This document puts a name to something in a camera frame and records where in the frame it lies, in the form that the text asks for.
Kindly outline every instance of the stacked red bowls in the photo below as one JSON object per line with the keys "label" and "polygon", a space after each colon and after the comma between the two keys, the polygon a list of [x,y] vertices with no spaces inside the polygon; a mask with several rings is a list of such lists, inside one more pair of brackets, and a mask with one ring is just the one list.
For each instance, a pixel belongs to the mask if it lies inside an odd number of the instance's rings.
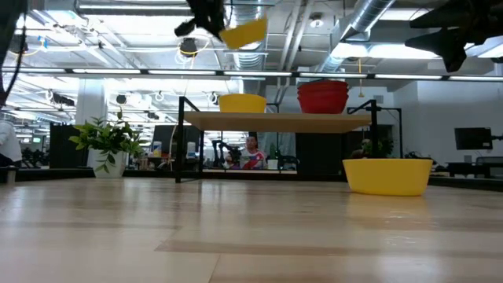
{"label": "stacked red bowls", "polygon": [[346,107],[347,83],[330,80],[304,83],[297,94],[302,113],[340,114]]}

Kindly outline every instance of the wooden plank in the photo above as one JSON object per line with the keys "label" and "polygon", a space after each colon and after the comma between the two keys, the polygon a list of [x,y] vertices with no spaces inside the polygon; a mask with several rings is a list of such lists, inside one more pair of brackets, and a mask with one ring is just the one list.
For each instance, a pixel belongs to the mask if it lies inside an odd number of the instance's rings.
{"label": "wooden plank", "polygon": [[346,133],[370,124],[370,115],[186,112],[200,130],[249,130],[285,133]]}

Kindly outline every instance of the yellow bowl on shelf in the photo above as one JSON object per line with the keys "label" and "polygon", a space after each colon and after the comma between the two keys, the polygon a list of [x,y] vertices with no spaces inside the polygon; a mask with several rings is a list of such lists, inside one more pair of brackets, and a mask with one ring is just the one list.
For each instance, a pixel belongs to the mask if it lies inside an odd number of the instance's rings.
{"label": "yellow bowl on shelf", "polygon": [[433,160],[343,160],[347,182],[356,193],[420,196],[428,186]]}
{"label": "yellow bowl on shelf", "polygon": [[218,99],[222,113],[264,113],[267,99],[256,94],[227,94]]}

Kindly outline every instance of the white pot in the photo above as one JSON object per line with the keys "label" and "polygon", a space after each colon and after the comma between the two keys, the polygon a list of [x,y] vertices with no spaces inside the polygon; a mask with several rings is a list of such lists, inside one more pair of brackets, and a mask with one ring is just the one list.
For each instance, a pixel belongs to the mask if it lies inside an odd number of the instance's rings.
{"label": "white pot", "polygon": [[267,169],[277,170],[277,160],[268,160],[267,161]]}
{"label": "white pot", "polygon": [[108,173],[101,169],[96,171],[96,168],[103,165],[103,162],[97,162],[98,160],[106,160],[108,154],[100,154],[101,150],[90,149],[89,154],[92,154],[92,164],[90,165],[93,168],[94,175],[96,178],[121,178],[124,173],[124,169],[126,169],[126,158],[127,153],[118,152],[117,154],[113,154],[114,159],[116,160],[116,164],[112,165],[107,162]]}

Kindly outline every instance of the wooden tabletop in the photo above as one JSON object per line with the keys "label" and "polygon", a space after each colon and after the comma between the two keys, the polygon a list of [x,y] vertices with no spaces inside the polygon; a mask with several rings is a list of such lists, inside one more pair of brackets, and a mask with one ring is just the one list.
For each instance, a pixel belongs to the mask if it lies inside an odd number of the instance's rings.
{"label": "wooden tabletop", "polygon": [[200,130],[249,130],[284,133],[347,133],[370,124],[370,115],[186,112]]}

